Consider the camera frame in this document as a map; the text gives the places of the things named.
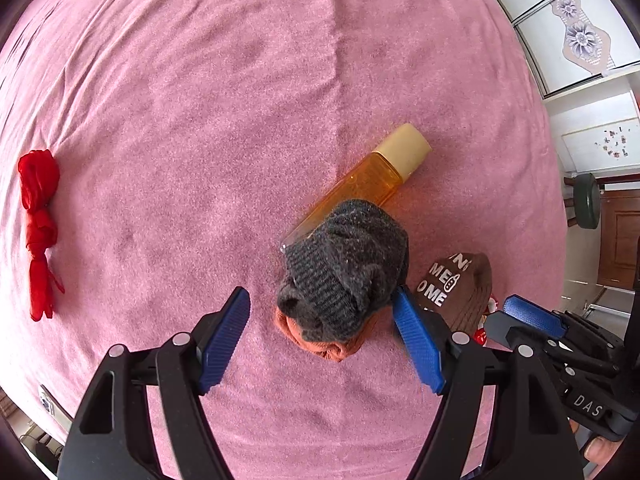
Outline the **person's right hand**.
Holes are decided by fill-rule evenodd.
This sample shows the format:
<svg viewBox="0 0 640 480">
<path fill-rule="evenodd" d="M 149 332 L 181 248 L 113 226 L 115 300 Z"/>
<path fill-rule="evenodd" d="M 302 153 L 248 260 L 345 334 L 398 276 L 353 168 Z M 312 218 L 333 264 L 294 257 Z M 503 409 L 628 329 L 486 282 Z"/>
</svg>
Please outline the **person's right hand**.
<svg viewBox="0 0 640 480">
<path fill-rule="evenodd" d="M 596 478 L 622 444 L 623 440 L 610 441 L 604 437 L 595 436 L 579 445 L 578 451 L 589 464 L 587 479 Z"/>
</svg>

